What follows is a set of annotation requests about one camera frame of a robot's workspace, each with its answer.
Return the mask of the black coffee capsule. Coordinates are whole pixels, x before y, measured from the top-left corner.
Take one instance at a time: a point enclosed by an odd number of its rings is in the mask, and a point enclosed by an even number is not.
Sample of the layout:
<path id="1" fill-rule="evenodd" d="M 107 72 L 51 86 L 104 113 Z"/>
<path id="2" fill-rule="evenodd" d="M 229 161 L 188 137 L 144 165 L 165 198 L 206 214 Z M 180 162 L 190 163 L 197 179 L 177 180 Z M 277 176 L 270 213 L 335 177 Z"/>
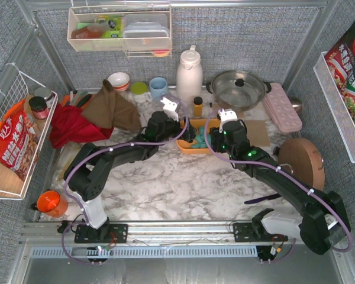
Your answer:
<path id="1" fill-rule="evenodd" d="M 188 135 L 188 142 L 192 142 L 193 141 L 193 139 L 195 138 L 195 136 L 194 135 Z"/>

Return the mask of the orange plastic basket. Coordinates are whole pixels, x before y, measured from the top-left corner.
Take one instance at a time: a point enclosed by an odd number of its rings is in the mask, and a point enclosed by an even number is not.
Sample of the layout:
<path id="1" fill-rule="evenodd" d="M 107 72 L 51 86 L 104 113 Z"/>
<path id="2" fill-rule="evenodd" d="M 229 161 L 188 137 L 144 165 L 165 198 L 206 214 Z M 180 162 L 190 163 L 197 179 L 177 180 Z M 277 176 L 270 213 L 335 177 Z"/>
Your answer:
<path id="1" fill-rule="evenodd" d="M 189 120 L 191 126 L 196 129 L 196 136 L 199 136 L 199 128 L 204 127 L 206 124 L 206 118 L 200 119 L 190 119 Z M 220 120 L 216 118 L 211 118 L 208 124 L 207 133 L 209 133 L 211 128 L 219 127 Z M 196 145 L 198 142 L 194 139 L 192 143 L 189 143 L 185 140 L 176 140 L 177 147 L 179 148 L 180 152 L 183 154 L 211 154 L 211 151 L 207 148 L 196 148 L 193 145 Z"/>

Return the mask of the teal coffee capsule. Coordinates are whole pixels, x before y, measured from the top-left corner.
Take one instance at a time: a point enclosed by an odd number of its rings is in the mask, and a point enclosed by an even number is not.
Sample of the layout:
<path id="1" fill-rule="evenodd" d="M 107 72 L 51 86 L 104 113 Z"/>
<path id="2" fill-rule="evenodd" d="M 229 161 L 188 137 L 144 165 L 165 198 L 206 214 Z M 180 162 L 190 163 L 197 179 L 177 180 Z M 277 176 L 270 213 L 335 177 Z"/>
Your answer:
<path id="1" fill-rule="evenodd" d="M 199 131 L 199 134 L 200 134 L 200 135 L 204 135 L 204 134 L 206 133 L 205 127 L 199 127 L 199 128 L 198 128 L 198 131 Z"/>
<path id="2" fill-rule="evenodd" d="M 195 140 L 197 143 L 204 143 L 205 142 L 205 137 L 203 135 L 197 135 L 195 137 Z"/>
<path id="3" fill-rule="evenodd" d="M 201 143 L 195 143 L 193 145 L 191 145 L 192 149 L 200 149 L 201 148 Z"/>

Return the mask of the brown cloth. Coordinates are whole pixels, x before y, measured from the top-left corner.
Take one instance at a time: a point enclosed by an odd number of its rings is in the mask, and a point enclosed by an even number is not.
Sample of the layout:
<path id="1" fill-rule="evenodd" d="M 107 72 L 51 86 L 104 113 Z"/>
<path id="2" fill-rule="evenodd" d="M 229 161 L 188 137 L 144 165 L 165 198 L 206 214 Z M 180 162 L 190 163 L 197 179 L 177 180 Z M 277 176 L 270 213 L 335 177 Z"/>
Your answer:
<path id="1" fill-rule="evenodd" d="M 141 128 L 137 107 L 123 98 L 106 79 L 102 81 L 102 88 L 93 96 L 81 115 L 101 128 L 127 131 Z"/>

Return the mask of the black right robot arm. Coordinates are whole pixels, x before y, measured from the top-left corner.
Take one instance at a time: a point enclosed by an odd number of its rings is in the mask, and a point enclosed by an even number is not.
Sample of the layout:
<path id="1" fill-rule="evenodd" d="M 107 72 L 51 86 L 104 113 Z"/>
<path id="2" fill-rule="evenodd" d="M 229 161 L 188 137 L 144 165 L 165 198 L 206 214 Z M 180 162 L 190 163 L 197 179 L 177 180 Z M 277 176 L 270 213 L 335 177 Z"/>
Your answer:
<path id="1" fill-rule="evenodd" d="M 209 135 L 208 148 L 219 159 L 224 160 L 227 153 L 225 161 L 234 169 L 270 186 L 298 211 L 302 217 L 300 238 L 312 252 L 323 255 L 333 249 L 345 253 L 353 248 L 346 208 L 338 193 L 306 185 L 283 170 L 266 151 L 251 146 L 242 120 L 212 127 Z"/>

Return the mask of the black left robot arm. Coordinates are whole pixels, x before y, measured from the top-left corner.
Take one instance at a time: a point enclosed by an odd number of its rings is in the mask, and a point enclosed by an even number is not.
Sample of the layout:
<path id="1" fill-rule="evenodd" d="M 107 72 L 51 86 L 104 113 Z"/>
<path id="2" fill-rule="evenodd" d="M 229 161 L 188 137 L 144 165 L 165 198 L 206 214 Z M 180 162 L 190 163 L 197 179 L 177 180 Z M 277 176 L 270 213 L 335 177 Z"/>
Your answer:
<path id="1" fill-rule="evenodd" d="M 109 223 L 101 193 L 110 171 L 127 163 L 147 160 L 169 142 L 178 139 L 192 142 L 194 136 L 188 117 L 175 121 L 165 112 L 156 111 L 128 142 L 106 147 L 84 144 L 64 173 L 64 191 L 79 205 L 86 225 L 100 230 Z"/>

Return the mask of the white mesh basket right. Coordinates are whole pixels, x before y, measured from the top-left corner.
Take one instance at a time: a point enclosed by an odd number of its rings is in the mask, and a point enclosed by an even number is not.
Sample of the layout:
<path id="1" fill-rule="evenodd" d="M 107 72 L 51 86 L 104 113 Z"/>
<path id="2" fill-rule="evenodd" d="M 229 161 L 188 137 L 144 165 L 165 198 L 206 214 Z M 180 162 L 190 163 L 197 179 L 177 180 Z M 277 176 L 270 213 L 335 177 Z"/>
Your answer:
<path id="1" fill-rule="evenodd" d="M 349 159 L 352 163 L 355 163 L 355 124 L 351 119 L 351 116 L 348 113 L 341 97 L 340 91 L 331 76 L 330 70 L 324 58 L 325 54 L 326 51 L 323 51 L 320 54 L 315 66 L 313 67 L 313 71 L 325 96 L 338 132 L 341 135 L 341 139 Z"/>

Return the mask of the small brown cardboard sheet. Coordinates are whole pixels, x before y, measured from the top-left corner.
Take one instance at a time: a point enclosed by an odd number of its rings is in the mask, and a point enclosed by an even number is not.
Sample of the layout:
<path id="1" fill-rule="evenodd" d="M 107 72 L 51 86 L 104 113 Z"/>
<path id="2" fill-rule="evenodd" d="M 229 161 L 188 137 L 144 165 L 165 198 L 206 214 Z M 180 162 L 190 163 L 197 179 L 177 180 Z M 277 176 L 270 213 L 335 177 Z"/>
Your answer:
<path id="1" fill-rule="evenodd" d="M 219 115 L 218 111 L 221 109 L 226 110 L 226 109 L 232 109 L 232 108 L 230 108 L 229 106 L 221 106 L 219 104 L 213 104 L 211 107 L 211 111 L 215 112 L 215 118 L 217 118 L 218 120 L 220 120 L 220 115 Z M 245 117 L 244 112 L 235 111 L 235 110 L 233 110 L 233 111 L 236 113 L 238 119 L 242 119 L 242 120 L 244 119 L 244 117 Z"/>

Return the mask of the orange juice bottle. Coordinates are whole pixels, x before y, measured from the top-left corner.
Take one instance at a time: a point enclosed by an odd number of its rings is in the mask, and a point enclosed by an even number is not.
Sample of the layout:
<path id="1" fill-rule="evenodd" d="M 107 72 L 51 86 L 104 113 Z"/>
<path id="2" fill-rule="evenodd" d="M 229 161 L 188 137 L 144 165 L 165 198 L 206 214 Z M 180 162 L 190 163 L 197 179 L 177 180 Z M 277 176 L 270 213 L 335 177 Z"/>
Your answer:
<path id="1" fill-rule="evenodd" d="M 193 116 L 201 117 L 203 110 L 203 99 L 200 96 L 196 96 L 193 99 Z"/>

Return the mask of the blue mug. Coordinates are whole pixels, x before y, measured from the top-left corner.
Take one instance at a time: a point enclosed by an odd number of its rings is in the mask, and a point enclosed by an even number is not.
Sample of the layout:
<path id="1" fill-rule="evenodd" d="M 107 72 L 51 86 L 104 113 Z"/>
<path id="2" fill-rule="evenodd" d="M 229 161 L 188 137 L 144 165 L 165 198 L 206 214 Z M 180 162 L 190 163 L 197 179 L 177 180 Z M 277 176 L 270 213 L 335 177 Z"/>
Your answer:
<path id="1" fill-rule="evenodd" d="M 168 82 L 165 78 L 156 77 L 149 83 L 151 97 L 154 101 L 159 101 L 161 97 L 168 93 Z"/>

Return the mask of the steel pot with lid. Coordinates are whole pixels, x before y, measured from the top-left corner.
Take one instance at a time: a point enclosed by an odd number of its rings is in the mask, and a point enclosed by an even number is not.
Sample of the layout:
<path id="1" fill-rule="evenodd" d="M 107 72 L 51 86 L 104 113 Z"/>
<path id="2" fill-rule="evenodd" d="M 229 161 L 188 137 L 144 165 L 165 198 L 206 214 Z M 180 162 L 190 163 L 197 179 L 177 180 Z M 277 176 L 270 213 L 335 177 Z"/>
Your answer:
<path id="1" fill-rule="evenodd" d="M 256 107 L 272 90 L 270 82 L 243 70 L 228 70 L 217 74 L 205 84 L 222 108 L 245 112 Z"/>

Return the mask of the green lidded white cup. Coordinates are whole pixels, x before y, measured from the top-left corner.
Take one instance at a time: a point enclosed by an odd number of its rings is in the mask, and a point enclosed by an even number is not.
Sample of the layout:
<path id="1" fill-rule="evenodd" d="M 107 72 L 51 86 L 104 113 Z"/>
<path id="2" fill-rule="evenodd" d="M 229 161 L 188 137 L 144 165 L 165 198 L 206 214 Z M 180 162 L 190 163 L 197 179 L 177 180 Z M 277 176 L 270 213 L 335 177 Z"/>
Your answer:
<path id="1" fill-rule="evenodd" d="M 136 103 L 143 104 L 152 101 L 151 93 L 144 82 L 133 83 L 131 85 L 131 94 Z"/>

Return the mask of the white thermos jug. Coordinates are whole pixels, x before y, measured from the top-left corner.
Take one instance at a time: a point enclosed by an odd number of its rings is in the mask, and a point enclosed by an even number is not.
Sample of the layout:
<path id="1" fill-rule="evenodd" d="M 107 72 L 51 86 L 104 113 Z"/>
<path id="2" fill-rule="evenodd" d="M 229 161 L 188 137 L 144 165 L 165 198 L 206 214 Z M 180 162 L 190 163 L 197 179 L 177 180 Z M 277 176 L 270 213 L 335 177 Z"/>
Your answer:
<path id="1" fill-rule="evenodd" d="M 191 45 L 180 55 L 180 63 L 176 74 L 176 93 L 184 104 L 190 104 L 194 97 L 201 94 L 203 70 L 201 55 L 196 45 Z"/>

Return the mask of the pink egg tray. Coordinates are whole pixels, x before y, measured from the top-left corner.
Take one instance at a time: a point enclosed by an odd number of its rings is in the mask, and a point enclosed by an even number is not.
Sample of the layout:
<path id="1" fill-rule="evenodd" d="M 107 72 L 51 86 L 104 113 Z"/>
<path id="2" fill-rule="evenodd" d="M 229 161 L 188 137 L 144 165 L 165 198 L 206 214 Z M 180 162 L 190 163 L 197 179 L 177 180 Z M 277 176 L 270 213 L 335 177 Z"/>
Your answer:
<path id="1" fill-rule="evenodd" d="M 282 133 L 293 133 L 302 129 L 302 121 L 294 110 L 282 86 L 276 82 L 264 82 L 267 87 L 262 100 L 264 108 Z"/>

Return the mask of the round wooden board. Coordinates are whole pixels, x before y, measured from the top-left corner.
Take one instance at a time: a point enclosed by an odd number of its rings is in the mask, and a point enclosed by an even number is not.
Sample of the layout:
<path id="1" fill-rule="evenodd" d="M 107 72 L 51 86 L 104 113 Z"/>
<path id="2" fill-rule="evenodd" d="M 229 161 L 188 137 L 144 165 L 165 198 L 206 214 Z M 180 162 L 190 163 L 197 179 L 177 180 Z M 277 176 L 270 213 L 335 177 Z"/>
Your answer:
<path id="1" fill-rule="evenodd" d="M 277 160 L 287 172 L 301 182 L 319 191 L 324 190 L 324 161 L 308 139 L 287 139 L 279 149 Z"/>

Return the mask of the steel round object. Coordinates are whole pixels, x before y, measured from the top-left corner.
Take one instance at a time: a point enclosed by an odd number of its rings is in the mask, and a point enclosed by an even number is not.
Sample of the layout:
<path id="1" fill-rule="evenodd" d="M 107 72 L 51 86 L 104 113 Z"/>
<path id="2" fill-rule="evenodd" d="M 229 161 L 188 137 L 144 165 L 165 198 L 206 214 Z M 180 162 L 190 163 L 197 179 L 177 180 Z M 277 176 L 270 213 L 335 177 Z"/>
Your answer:
<path id="1" fill-rule="evenodd" d="M 294 108 L 294 110 L 296 111 L 296 113 L 298 115 L 301 114 L 302 110 L 303 110 L 303 104 L 302 102 L 298 99 L 298 98 L 289 98 L 292 107 Z"/>

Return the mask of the white orange striped bowl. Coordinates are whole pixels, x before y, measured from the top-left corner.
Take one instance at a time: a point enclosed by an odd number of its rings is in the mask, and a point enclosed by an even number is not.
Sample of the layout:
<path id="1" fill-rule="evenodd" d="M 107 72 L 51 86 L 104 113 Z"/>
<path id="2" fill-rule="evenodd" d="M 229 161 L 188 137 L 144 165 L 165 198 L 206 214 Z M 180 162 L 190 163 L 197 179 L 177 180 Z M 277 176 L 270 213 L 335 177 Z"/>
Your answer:
<path id="1" fill-rule="evenodd" d="M 124 92 L 129 88 L 130 77 L 124 72 L 116 72 L 111 74 L 107 80 L 118 92 Z"/>

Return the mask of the clear plastic containers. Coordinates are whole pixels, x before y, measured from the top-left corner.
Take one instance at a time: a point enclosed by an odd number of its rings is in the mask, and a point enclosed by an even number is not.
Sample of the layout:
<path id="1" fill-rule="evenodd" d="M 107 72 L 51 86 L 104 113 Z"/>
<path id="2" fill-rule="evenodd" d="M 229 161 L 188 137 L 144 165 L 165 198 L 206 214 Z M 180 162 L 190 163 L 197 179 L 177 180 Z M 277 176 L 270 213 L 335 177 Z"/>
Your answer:
<path id="1" fill-rule="evenodd" d="M 129 50 L 167 49 L 170 46 L 167 15 L 128 14 L 124 17 L 122 37 Z"/>

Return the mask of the red cloth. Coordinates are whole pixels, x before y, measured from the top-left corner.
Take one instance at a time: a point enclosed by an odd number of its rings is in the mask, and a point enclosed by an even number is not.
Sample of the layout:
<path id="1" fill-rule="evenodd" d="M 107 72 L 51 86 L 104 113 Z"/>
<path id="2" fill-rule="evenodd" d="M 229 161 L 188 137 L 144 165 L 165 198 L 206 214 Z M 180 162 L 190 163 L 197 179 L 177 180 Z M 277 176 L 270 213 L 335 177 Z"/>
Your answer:
<path id="1" fill-rule="evenodd" d="M 60 149 L 68 142 L 90 143 L 110 138 L 113 128 L 98 127 L 81 113 L 82 110 L 75 106 L 56 105 L 49 136 L 54 149 Z"/>

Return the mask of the green package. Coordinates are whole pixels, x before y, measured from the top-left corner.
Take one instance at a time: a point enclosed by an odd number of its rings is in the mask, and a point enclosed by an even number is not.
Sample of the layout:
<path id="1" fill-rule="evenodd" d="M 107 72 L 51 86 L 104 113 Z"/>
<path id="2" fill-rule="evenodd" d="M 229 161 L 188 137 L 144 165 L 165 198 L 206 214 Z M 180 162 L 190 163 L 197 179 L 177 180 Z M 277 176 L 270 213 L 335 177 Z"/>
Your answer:
<path id="1" fill-rule="evenodd" d="M 121 38 L 122 30 L 124 28 L 123 17 L 101 15 L 95 18 L 95 22 L 98 24 L 107 24 L 109 30 L 106 31 L 101 38 Z"/>

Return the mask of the orange bottle in rack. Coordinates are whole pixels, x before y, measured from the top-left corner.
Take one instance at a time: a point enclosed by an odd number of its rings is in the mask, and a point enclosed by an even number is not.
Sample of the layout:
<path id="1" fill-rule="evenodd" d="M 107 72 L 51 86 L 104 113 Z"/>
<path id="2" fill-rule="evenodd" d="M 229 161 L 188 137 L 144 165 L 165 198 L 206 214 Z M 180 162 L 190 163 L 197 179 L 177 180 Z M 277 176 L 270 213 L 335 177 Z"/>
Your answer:
<path id="1" fill-rule="evenodd" d="M 71 34 L 71 39 L 100 38 L 108 30 L 109 27 L 107 25 L 92 23 L 86 27 L 73 31 Z"/>

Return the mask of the glass jar silver lid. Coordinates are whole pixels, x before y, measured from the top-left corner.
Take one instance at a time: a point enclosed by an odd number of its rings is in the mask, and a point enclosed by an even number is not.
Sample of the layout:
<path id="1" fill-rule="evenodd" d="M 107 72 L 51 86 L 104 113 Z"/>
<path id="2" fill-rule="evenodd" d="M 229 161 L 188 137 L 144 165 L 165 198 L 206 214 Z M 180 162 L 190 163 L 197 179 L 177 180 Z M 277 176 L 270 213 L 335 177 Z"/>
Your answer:
<path id="1" fill-rule="evenodd" d="M 48 108 L 51 108 L 53 99 L 54 99 L 54 93 L 51 91 L 51 89 L 47 87 L 39 87 L 34 91 L 34 96 L 42 97 Z"/>

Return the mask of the red jar black lid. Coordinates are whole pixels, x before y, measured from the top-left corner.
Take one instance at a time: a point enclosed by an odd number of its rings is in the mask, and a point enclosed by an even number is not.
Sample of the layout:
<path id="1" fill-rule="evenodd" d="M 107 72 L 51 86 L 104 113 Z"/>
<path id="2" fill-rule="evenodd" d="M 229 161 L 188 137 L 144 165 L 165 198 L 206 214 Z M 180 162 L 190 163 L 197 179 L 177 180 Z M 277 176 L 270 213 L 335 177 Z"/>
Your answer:
<path id="1" fill-rule="evenodd" d="M 28 102 L 33 115 L 39 119 L 47 119 L 49 115 L 49 109 L 46 100 L 39 96 L 33 96 Z"/>

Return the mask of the orange plastic cup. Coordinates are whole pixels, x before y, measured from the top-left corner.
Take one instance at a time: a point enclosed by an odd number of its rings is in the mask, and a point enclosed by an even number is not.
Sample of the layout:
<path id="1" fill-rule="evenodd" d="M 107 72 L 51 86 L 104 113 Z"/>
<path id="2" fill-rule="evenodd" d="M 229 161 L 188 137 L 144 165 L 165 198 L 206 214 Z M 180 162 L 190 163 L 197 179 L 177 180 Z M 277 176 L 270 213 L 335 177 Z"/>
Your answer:
<path id="1" fill-rule="evenodd" d="M 58 218 L 66 213 L 68 202 L 58 192 L 49 190 L 40 195 L 36 208 L 50 217 Z"/>

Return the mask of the red seasoning packet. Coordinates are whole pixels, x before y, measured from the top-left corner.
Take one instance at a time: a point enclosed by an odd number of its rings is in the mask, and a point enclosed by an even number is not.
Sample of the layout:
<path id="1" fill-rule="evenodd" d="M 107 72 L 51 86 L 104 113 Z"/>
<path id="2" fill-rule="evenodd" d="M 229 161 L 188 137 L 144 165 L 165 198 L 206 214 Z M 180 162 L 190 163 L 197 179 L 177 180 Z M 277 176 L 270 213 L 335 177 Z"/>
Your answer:
<path id="1" fill-rule="evenodd" d="M 335 84 L 340 89 L 355 65 L 355 20 L 324 56 Z"/>

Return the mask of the orange snack bag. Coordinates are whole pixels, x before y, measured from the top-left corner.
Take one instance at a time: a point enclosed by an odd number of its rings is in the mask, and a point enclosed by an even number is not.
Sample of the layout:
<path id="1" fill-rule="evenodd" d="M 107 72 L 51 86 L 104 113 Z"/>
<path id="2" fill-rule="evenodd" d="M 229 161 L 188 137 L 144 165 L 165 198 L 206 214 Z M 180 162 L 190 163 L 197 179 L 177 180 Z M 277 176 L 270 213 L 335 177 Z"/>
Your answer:
<path id="1" fill-rule="evenodd" d="M 38 138 L 30 131 L 25 100 L 12 106 L 0 120 L 0 163 L 25 181 L 36 153 Z"/>

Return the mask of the cream wall rack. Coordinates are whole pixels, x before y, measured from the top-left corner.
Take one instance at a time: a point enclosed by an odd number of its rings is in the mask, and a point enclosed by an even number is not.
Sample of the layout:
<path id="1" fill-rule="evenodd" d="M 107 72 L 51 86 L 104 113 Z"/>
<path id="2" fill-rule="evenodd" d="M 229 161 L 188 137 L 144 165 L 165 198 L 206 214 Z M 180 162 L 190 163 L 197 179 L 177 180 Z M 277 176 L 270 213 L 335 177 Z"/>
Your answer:
<path id="1" fill-rule="evenodd" d="M 123 51 L 128 57 L 165 57 L 172 52 L 170 5 L 71 7 L 67 41 L 75 51 Z"/>

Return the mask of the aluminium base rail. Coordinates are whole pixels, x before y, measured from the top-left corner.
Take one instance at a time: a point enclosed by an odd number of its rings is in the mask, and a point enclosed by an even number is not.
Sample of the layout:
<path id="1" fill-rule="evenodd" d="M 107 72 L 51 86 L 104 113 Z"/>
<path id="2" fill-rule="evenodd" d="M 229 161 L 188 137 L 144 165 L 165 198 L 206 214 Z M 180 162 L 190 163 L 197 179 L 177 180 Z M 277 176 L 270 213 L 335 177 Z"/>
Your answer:
<path id="1" fill-rule="evenodd" d="M 199 243 L 269 243 L 274 238 L 288 241 L 299 238 L 299 227 L 283 220 L 277 227 L 263 228 L 260 221 L 107 221 L 99 229 L 82 221 L 29 222 L 20 234 L 20 244 L 60 243 L 99 244 L 117 238 L 117 243 L 182 244 Z"/>

